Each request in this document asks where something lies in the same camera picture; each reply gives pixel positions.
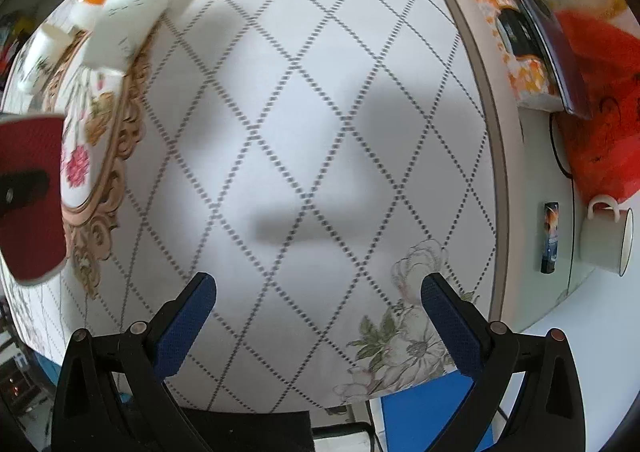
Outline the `red corrugated paper cup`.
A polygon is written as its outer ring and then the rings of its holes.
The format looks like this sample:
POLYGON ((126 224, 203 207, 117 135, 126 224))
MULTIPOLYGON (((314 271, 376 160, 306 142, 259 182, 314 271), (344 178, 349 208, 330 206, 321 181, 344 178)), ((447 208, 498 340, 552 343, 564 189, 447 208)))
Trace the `red corrugated paper cup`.
POLYGON ((64 116, 1 116, 1 256, 13 280, 33 287, 64 266, 61 200, 64 116))

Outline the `white cup with leaf print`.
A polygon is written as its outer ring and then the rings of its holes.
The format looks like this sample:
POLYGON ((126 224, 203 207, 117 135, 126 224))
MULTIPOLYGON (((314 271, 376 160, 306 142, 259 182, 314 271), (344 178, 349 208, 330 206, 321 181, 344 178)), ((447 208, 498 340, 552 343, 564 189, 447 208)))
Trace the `white cup with leaf print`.
POLYGON ((22 93, 35 95, 54 71, 65 50, 73 42, 73 36, 62 29, 43 23, 34 35, 24 59, 18 80, 22 93))

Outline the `white paper cup with print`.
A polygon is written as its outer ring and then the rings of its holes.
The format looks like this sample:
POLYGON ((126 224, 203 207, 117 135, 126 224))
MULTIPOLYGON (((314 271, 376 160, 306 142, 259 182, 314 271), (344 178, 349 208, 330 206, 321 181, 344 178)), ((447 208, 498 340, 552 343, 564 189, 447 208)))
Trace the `white paper cup with print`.
POLYGON ((82 64, 127 73, 170 0, 106 0, 89 35, 82 64))

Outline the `small dark lighter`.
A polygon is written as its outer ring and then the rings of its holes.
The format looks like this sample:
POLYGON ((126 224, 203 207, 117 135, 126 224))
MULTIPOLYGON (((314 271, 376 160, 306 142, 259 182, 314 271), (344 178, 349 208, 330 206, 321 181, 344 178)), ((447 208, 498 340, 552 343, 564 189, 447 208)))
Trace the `small dark lighter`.
POLYGON ((544 242, 542 243, 540 272, 550 275, 558 258, 559 203, 544 205, 544 242))

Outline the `white enamel mug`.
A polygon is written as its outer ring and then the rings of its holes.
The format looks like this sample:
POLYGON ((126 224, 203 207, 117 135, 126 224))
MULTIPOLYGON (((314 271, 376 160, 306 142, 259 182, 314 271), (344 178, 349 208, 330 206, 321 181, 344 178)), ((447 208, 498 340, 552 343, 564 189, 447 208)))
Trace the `white enamel mug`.
POLYGON ((634 211, 622 209, 607 194, 593 197, 587 206, 579 239, 582 261, 622 277, 634 247, 634 211))

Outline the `red plastic bag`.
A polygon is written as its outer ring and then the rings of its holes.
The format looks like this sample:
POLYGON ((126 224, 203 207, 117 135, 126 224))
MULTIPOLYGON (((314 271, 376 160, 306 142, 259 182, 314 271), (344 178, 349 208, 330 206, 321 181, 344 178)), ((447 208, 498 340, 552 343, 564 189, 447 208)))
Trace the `red plastic bag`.
POLYGON ((574 10, 556 18, 576 55, 591 114, 559 117, 570 172, 584 201, 607 194, 623 203, 639 191, 639 38, 574 10))

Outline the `white diamond pattern tablecloth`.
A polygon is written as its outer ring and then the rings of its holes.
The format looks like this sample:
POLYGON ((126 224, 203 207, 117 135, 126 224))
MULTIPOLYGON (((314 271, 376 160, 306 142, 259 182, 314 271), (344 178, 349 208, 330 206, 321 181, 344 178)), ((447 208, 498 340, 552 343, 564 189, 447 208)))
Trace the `white diamond pattern tablecloth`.
POLYGON ((66 264, 3 271, 18 337, 148 319, 199 271, 218 301, 169 387, 268 413, 378 398, 454 369, 420 303, 440 272, 482 311, 497 247, 487 109, 454 0, 171 0, 126 75, 1 108, 64 113, 66 264))

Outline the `orange patterned box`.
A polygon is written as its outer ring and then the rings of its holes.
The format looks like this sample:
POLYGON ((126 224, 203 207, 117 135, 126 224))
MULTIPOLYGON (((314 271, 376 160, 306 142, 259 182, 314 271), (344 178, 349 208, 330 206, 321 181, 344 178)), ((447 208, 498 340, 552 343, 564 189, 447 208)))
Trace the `orange patterned box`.
POLYGON ((475 0, 506 67, 520 107, 559 112, 563 104, 544 62, 541 47, 516 0, 475 0))

